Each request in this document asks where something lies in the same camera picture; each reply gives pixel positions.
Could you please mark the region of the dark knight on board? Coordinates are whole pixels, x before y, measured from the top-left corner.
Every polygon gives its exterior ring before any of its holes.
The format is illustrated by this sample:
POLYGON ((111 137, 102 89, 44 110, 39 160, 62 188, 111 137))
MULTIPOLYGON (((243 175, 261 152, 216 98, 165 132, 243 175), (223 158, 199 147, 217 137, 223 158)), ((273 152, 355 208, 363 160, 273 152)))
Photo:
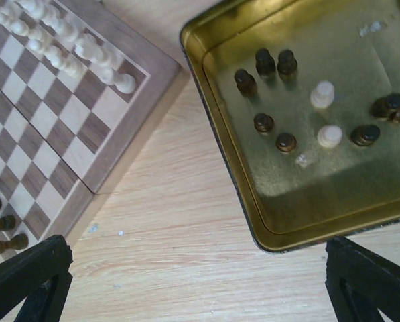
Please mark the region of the dark knight on board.
POLYGON ((16 219, 13 215, 6 215, 0 218, 0 232, 12 230, 16 225, 16 219))

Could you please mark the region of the gold metal tin tray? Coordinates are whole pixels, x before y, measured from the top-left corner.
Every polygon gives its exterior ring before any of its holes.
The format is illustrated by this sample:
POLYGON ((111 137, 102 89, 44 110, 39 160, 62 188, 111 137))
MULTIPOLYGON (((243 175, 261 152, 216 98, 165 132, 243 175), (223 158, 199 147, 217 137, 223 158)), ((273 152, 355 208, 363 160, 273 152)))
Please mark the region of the gold metal tin tray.
POLYGON ((400 123, 376 119, 371 105, 400 93, 400 1, 221 1, 187 21, 180 44, 249 230, 265 252, 288 252, 400 221, 400 123), (276 65, 258 75, 255 55, 266 48, 276 65), (277 59, 293 51, 297 72, 280 76, 277 59), (245 69, 257 93, 244 97, 234 79, 245 69), (334 85, 334 101, 317 109, 310 94, 334 85), (259 133, 253 119, 270 115, 259 133), (378 140, 350 140, 361 125, 378 140), (317 141, 327 125, 342 129, 334 148, 317 141), (280 152, 280 133, 297 147, 280 152))

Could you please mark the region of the dark piece in tin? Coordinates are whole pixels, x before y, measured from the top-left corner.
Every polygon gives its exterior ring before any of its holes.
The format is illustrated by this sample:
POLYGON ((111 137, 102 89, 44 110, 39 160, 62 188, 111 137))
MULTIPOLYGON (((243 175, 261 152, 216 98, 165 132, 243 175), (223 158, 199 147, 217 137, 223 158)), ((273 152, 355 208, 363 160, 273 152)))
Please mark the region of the dark piece in tin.
POLYGON ((350 140, 357 146, 365 147, 375 143, 381 134, 380 128, 373 124, 361 125, 350 134, 350 140))
POLYGON ((377 99, 371 105, 370 114, 376 119, 400 123, 400 93, 390 93, 377 99))

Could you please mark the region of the white rook on board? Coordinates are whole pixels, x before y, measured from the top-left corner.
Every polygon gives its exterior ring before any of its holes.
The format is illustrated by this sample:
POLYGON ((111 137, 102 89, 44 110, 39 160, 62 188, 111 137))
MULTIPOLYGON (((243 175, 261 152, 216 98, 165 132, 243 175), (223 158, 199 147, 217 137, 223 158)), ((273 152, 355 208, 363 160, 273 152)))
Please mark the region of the white rook on board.
POLYGON ((136 80, 133 76, 130 74, 120 74, 112 68, 102 69, 98 77, 104 84, 114 85, 118 91, 125 94, 133 93, 136 88, 136 80))

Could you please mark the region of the white knight on board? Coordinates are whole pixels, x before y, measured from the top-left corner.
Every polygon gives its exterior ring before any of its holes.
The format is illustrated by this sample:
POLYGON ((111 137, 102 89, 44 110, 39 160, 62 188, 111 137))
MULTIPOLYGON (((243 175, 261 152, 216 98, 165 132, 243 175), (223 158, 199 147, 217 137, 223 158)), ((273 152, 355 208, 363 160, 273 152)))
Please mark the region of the white knight on board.
POLYGON ((98 53, 97 48, 98 44, 96 38, 92 34, 83 33, 75 41, 74 51, 79 57, 96 63, 96 54, 98 53))

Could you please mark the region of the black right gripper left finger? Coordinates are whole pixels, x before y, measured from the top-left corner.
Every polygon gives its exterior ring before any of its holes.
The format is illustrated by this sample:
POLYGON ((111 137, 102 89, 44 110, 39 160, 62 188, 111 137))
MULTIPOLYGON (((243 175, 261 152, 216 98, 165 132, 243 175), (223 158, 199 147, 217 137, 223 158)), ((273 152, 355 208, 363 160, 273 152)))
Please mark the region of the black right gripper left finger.
POLYGON ((72 283, 72 250, 53 235, 0 263, 0 320, 23 303, 16 321, 59 321, 72 283))

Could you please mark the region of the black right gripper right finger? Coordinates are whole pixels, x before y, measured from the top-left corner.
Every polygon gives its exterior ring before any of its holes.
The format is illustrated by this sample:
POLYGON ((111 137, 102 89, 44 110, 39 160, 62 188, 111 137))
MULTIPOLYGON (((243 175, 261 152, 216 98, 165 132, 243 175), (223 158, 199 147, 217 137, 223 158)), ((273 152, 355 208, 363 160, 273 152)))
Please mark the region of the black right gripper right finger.
POLYGON ((326 289, 339 321, 400 321, 400 266, 350 241, 326 244, 326 289))

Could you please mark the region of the wooden chess board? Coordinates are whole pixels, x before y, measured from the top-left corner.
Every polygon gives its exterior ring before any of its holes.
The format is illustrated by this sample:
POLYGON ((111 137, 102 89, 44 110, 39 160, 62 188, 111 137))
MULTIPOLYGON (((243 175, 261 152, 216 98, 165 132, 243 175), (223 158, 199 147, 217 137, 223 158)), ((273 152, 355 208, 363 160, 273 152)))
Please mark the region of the wooden chess board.
POLYGON ((99 1, 0 1, 0 217, 69 244, 100 211, 183 83, 171 56, 99 1), (75 41, 92 34, 97 62, 75 41), (99 79, 130 74, 133 93, 99 79))

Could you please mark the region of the dark pawn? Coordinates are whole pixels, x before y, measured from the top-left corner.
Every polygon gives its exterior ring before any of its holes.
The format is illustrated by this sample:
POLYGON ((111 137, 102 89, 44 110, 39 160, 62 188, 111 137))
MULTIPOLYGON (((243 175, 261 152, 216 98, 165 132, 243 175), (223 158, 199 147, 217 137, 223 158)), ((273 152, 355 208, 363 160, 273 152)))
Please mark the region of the dark pawn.
POLYGON ((258 113, 253 119, 254 127, 259 133, 269 133, 273 130, 275 122, 273 118, 266 113, 258 113))
POLYGON ((252 97, 257 93, 257 83, 254 77, 245 69, 238 69, 235 72, 234 79, 237 89, 244 97, 252 97))
POLYGON ((296 137, 291 133, 280 133, 276 138, 275 146, 282 153, 290 153, 297 147, 296 137))
POLYGON ((259 76, 271 78, 276 71, 276 65, 273 57, 266 48, 260 48, 255 55, 255 66, 259 76))
POLYGON ((277 59, 277 71, 280 76, 292 77, 297 72, 297 60, 290 49, 282 50, 277 59))

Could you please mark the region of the white pawn in tin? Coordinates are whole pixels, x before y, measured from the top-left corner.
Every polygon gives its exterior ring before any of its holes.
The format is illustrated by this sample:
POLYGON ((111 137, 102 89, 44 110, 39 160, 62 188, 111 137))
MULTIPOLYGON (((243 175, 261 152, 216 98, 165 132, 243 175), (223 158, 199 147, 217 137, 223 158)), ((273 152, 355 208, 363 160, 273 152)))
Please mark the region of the white pawn in tin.
POLYGON ((342 129, 336 125, 327 125, 322 127, 316 138, 318 143, 325 148, 334 148, 342 140, 342 129))
POLYGON ((334 101, 334 85, 327 80, 320 81, 310 94, 310 102, 317 109, 327 109, 334 101))

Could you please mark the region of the dark rook on board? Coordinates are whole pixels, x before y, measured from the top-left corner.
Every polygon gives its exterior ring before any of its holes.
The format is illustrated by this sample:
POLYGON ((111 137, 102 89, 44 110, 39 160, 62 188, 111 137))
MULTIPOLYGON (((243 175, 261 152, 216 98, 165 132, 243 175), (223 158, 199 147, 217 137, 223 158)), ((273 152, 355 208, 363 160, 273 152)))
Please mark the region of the dark rook on board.
POLYGON ((26 234, 15 235, 9 241, 0 241, 0 255, 7 250, 23 250, 28 247, 29 238, 26 234))

